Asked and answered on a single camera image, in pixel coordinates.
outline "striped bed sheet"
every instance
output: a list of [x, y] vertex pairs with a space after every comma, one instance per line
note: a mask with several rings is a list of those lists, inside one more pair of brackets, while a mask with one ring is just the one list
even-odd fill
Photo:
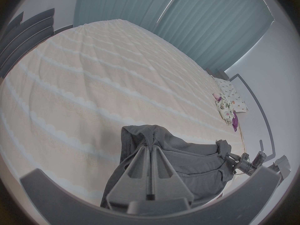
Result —
[[13, 176], [42, 169], [99, 205], [118, 166], [121, 128], [157, 124], [190, 143], [241, 133], [215, 105], [214, 80], [170, 43], [128, 21], [63, 31], [25, 55], [0, 86], [0, 153]]

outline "black garment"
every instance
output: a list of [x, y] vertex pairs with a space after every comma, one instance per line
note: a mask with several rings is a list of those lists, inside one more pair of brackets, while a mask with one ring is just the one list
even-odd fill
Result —
[[101, 201], [108, 208], [106, 196], [121, 178], [142, 145], [161, 148], [182, 181], [194, 195], [192, 207], [203, 205], [215, 198], [233, 178], [233, 168], [225, 161], [231, 152], [226, 140], [216, 144], [186, 143], [158, 125], [125, 126], [121, 131], [122, 151], [120, 164], [109, 178]]

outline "wall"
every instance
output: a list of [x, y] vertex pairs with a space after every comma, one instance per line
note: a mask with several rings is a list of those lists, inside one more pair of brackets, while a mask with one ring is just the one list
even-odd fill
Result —
[[38, 13], [55, 8], [54, 30], [73, 24], [76, 0], [23, 0], [12, 20], [24, 11], [23, 21]]
[[[300, 38], [277, 2], [265, 2], [275, 21], [264, 36], [225, 72], [229, 77], [239, 73], [254, 92], [270, 124], [276, 158], [286, 155], [292, 171], [252, 225], [264, 219], [279, 202], [300, 165]], [[240, 176], [238, 180], [241, 182], [247, 178]]]

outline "green curtain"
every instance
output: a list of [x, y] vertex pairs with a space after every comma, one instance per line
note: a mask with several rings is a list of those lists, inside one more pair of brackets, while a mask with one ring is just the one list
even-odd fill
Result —
[[233, 65], [273, 21], [263, 0], [77, 0], [73, 25], [119, 18], [213, 72]]

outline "purple cloth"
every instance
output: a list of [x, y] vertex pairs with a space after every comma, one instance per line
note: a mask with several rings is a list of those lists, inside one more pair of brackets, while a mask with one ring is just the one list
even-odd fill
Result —
[[234, 131], [236, 132], [238, 128], [238, 116], [236, 115], [235, 111], [233, 111], [233, 114], [234, 114], [234, 119], [232, 119], [232, 126]]

